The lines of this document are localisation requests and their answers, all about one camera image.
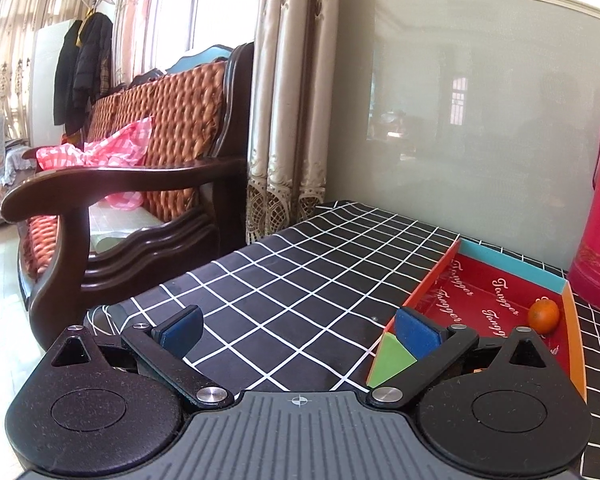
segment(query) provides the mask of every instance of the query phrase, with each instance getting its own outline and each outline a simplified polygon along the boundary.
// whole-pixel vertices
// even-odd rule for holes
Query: blue gripper pad
[[[394,332],[398,341],[416,359],[426,357],[442,344],[440,334],[410,314],[407,308],[395,313]]]
[[[155,327],[152,337],[178,359],[182,359],[200,341],[205,327],[202,310],[189,305],[175,316]]]

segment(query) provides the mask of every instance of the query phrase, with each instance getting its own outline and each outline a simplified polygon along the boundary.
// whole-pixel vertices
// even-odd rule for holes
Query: table
[[[119,333],[198,304],[205,330],[185,361],[234,394],[366,391],[382,329],[458,236],[361,203],[333,202],[294,227],[99,308],[106,326],[94,323],[97,311],[88,320],[97,333]],[[557,267],[464,238],[564,276]],[[600,312],[575,300],[593,414],[578,468],[600,480]]]

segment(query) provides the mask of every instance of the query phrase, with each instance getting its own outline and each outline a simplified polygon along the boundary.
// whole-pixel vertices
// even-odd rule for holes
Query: wooden sofa
[[[146,165],[43,171],[5,197],[2,216],[20,229],[20,288],[43,348],[68,325],[82,324],[91,307],[125,300],[244,245],[252,67],[248,43],[228,59],[100,99],[86,140],[152,116]],[[89,207],[132,190],[164,224],[90,253]]]

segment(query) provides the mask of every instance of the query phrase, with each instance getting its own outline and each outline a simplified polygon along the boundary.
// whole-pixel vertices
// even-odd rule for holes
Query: sofa armrest
[[[43,171],[8,192],[0,211],[7,222],[21,222],[88,208],[113,193],[188,189],[246,174],[246,169],[244,156],[226,156],[168,168],[80,166]]]

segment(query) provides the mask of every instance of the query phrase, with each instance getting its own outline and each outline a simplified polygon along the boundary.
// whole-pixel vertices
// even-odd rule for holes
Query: jacket
[[[78,59],[78,31],[82,20],[72,23],[68,32],[64,35],[64,43],[58,56],[56,66],[56,77],[54,79],[54,124],[59,126],[71,121],[74,108],[74,75],[75,63]]]
[[[89,102],[93,104],[109,90],[112,34],[113,23],[101,12],[89,16],[80,30],[73,91],[76,109],[85,112]]]

